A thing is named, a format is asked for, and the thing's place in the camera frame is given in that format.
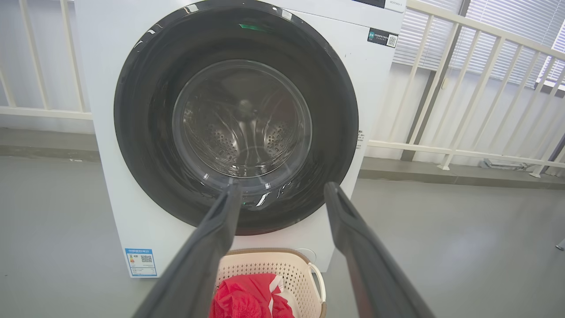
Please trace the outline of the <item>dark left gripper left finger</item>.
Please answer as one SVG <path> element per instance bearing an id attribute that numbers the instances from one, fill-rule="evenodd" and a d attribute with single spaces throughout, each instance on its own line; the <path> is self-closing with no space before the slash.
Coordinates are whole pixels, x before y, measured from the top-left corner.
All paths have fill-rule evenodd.
<path id="1" fill-rule="evenodd" d="M 132 318 L 208 318 L 220 260 L 234 242 L 242 190 L 228 185 Z"/>

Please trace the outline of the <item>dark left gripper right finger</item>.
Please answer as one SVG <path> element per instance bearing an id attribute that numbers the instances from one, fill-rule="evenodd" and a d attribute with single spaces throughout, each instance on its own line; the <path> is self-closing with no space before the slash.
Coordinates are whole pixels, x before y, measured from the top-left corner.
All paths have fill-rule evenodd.
<path id="1" fill-rule="evenodd" d="M 345 256 L 359 318 L 436 318 L 335 182 L 324 186 L 331 236 Z"/>

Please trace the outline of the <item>red and white garment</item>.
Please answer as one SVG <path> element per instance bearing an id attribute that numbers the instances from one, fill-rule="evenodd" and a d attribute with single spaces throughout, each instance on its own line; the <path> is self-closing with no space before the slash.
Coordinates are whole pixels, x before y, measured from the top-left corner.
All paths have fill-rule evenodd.
<path id="1" fill-rule="evenodd" d="M 208 318 L 295 318 L 284 292 L 273 273 L 232 276 L 218 286 Z"/>

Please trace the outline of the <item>washing machine round door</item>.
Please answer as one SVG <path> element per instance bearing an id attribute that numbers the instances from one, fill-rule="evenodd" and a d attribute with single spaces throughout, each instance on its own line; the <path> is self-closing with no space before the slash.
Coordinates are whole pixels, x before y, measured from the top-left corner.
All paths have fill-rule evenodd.
<path id="1" fill-rule="evenodd" d="M 258 0 L 204 0 L 155 24 L 119 75 L 124 161 L 164 211 L 198 226 L 240 185 L 237 235 L 285 229 L 324 203 L 353 161 L 358 102 L 335 49 Z"/>

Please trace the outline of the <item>cream laundry basket brown rim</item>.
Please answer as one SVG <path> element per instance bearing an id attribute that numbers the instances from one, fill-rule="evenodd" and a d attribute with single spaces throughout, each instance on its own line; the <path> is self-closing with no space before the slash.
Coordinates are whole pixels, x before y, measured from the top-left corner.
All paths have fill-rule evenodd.
<path id="1" fill-rule="evenodd" d="M 326 318 L 326 288 L 317 266 L 288 248 L 250 248 L 230 251 L 220 260 L 215 293 L 232 276 L 273 273 L 282 276 L 295 318 Z"/>

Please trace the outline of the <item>white front-load washing machine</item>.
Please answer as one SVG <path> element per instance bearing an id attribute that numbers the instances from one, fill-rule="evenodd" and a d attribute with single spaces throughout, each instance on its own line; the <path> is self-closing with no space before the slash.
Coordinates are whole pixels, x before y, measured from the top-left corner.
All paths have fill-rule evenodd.
<path id="1" fill-rule="evenodd" d="M 133 278 L 162 276 L 198 226 L 164 211 L 139 186 L 127 167 L 114 125 L 114 99 L 124 63 L 141 38 L 172 12 L 204 0 L 76 0 L 75 8 L 87 97 L 113 217 L 128 273 Z M 390 68 L 407 0 L 258 0 L 311 24 L 335 49 L 346 67 L 358 102 L 359 127 L 349 170 L 339 186 L 350 197 L 390 83 Z M 306 219 L 285 229 L 237 235 L 232 249 L 289 248 L 320 271 L 327 271 L 334 243 L 325 202 Z"/>

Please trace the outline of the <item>white railing fence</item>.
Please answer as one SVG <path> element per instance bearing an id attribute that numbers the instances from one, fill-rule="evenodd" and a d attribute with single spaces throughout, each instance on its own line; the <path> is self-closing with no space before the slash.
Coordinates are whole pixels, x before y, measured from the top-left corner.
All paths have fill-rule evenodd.
<path id="1" fill-rule="evenodd" d="M 565 170 L 565 54 L 527 39 L 454 14 L 419 0 L 407 0 L 407 10 L 429 16 L 416 62 L 393 62 L 383 110 L 369 141 L 368 156 L 436 163 L 449 170 L 483 159 L 523 164 L 533 177 L 549 168 Z M 449 62 L 454 39 L 462 26 L 496 36 L 492 55 L 480 74 L 453 70 Z M 509 38 L 547 53 L 551 62 L 534 87 L 490 73 Z"/>
<path id="2" fill-rule="evenodd" d="M 0 0 L 0 115 L 92 121 L 74 0 Z"/>

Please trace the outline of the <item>white window blinds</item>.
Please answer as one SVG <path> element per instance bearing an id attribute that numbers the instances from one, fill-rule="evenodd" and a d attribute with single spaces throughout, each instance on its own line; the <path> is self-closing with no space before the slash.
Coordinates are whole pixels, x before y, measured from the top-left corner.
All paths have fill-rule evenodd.
<path id="1" fill-rule="evenodd" d="M 462 5 L 468 2 L 465 17 L 480 24 L 485 24 L 527 39 L 546 49 L 554 49 L 565 54 L 565 0 L 419 0 L 454 14 L 462 13 Z M 407 10 L 399 35 L 393 62 L 412 66 L 420 49 L 429 16 Z M 454 39 L 455 48 L 449 62 L 453 70 L 460 70 L 468 62 L 466 71 L 480 74 L 486 68 L 492 55 L 496 36 L 462 26 L 460 34 Z M 551 62 L 551 57 L 533 48 L 523 46 L 507 38 L 496 58 L 492 79 L 502 80 L 509 69 L 509 81 L 519 84 L 525 78 L 527 70 L 531 74 L 526 82 L 528 88 L 534 87 L 534 81 L 540 80 Z"/>

